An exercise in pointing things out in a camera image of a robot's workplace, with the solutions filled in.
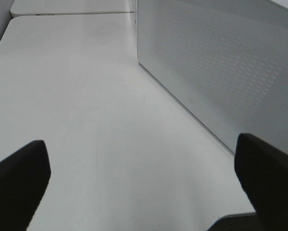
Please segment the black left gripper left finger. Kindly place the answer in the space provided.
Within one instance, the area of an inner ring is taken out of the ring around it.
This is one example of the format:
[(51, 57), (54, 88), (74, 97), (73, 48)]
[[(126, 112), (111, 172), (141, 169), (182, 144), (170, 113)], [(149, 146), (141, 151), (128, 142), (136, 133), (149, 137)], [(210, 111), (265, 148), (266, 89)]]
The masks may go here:
[(32, 141), (0, 161), (0, 231), (27, 230), (50, 176), (42, 140)]

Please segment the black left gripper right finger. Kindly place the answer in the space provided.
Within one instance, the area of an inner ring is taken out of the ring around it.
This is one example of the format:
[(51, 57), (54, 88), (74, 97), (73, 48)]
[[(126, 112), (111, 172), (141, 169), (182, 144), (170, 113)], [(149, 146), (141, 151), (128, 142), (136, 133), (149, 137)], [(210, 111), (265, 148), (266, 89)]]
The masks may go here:
[(266, 231), (288, 231), (288, 155), (258, 137), (238, 136), (234, 169)]

